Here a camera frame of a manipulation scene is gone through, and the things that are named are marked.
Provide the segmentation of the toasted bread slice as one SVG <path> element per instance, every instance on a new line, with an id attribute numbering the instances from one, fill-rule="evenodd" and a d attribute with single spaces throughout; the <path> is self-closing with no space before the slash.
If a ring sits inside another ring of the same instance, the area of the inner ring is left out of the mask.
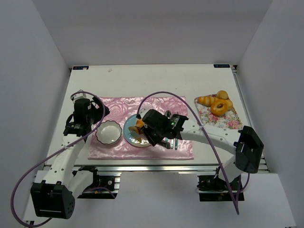
<path id="1" fill-rule="evenodd" d="M 130 126 L 130 127 L 128 127 L 128 130 L 130 131 L 133 138 L 135 140 L 139 141 L 140 143 L 142 142 L 142 140 L 146 140 L 146 137 L 145 137 L 143 131 L 139 127 Z"/>

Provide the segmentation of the metal tongs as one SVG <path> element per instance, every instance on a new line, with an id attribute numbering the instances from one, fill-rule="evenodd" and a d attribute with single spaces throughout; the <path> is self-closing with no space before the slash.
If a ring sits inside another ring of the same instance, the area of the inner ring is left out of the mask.
<path id="1" fill-rule="evenodd" d="M 159 144 L 160 146 L 166 148 L 166 149 L 170 149 L 170 148 L 171 148 L 171 144 L 170 144 L 168 141 L 162 140 L 162 141 L 160 141 L 158 144 Z"/>

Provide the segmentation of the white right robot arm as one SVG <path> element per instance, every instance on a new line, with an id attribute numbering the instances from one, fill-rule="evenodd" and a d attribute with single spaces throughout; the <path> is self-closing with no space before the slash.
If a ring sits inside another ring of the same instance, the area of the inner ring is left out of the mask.
<path id="1" fill-rule="evenodd" d="M 138 115 L 143 121 L 141 131 L 152 146 L 164 146 L 164 138 L 168 138 L 209 144 L 212 149 L 232 154 L 225 163 L 219 163 L 215 179 L 220 182 L 231 183 L 242 173 L 258 172 L 264 144 L 252 127 L 237 130 L 200 126 L 186 116 L 174 114 L 168 118 L 154 109 L 142 109 Z"/>

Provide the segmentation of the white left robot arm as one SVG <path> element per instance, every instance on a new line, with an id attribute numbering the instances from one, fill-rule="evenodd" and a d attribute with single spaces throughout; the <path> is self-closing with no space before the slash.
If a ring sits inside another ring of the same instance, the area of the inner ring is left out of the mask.
<path id="1" fill-rule="evenodd" d="M 74 111 L 63 132 L 62 149 L 40 183 L 33 183 L 30 194 L 38 217 L 69 219 L 79 195 L 94 182 L 93 170 L 73 173 L 77 157 L 85 146 L 92 125 L 110 113 L 99 98 L 74 100 Z"/>

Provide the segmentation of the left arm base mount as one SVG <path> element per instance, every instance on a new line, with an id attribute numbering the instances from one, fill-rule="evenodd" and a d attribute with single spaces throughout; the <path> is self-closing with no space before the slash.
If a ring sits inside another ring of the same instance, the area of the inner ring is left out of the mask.
<path id="1" fill-rule="evenodd" d="M 106 174 L 94 166 L 81 166 L 73 170 L 73 177 L 79 171 L 89 171 L 93 174 L 93 182 L 85 188 L 79 199 L 114 199 L 119 190 L 120 176 L 118 174 Z"/>

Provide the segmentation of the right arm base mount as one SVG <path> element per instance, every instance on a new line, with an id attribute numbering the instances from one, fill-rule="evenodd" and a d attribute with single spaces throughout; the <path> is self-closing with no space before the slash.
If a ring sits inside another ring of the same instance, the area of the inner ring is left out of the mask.
<path id="1" fill-rule="evenodd" d="M 200 202 L 226 202 L 232 201 L 226 182 L 215 177 L 217 170 L 201 170 L 197 172 L 198 184 L 196 191 Z M 236 201 L 244 201 L 244 190 L 249 183 L 249 174 L 246 182 L 241 181 L 241 177 L 236 177 L 230 188 Z"/>

